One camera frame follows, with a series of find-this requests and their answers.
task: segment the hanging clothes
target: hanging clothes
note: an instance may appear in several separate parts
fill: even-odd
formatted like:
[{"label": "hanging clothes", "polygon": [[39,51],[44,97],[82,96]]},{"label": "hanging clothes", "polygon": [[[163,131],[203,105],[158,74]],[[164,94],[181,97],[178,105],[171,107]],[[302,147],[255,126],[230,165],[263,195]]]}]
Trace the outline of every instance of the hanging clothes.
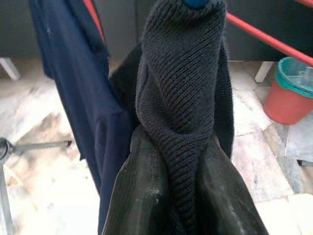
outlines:
[{"label": "hanging clothes", "polygon": [[101,233],[116,175],[129,154],[131,115],[109,84],[104,36],[84,2],[30,0],[29,5],[44,71],[55,80],[100,194]]}]

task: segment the plastic bucket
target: plastic bucket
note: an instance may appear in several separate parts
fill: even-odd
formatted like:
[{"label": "plastic bucket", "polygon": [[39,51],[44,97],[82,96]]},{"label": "plastic bucket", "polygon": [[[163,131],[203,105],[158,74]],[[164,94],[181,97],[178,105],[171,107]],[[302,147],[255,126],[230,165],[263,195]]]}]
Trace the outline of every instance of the plastic bucket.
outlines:
[{"label": "plastic bucket", "polygon": [[313,69],[292,57],[282,59],[264,105],[265,113],[278,123],[297,123],[313,110],[311,84]]}]

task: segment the navy blue shirt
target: navy blue shirt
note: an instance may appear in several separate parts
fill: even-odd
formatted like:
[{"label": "navy blue shirt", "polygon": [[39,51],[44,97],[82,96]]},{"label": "navy blue shirt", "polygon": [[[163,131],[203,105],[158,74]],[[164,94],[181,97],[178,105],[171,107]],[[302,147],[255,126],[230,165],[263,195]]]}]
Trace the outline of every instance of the navy blue shirt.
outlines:
[{"label": "navy blue shirt", "polygon": [[133,127],[108,81],[108,52],[83,1],[30,0],[45,73],[55,80],[100,194],[101,234]]}]

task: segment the floor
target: floor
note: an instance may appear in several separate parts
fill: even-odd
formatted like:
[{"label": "floor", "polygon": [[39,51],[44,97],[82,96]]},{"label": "floor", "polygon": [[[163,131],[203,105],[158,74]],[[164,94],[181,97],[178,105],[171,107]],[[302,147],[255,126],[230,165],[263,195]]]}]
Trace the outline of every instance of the floor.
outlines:
[{"label": "floor", "polygon": [[[12,143],[73,139],[53,81],[39,60],[15,60],[22,74],[0,70],[0,136]],[[263,83],[259,62],[232,62],[235,140],[232,161],[271,235],[312,235],[313,113],[284,126],[263,111],[275,67]],[[4,166],[15,234],[96,234],[99,198],[85,161],[70,148],[11,156]]]}]

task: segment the blue clothespin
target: blue clothespin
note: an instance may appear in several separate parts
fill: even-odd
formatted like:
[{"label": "blue clothespin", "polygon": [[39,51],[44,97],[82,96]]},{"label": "blue clothespin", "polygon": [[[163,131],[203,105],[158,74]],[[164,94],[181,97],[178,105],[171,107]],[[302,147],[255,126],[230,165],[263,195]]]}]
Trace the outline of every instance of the blue clothespin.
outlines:
[{"label": "blue clothespin", "polygon": [[210,0],[183,0],[190,8],[199,9],[204,7]]}]

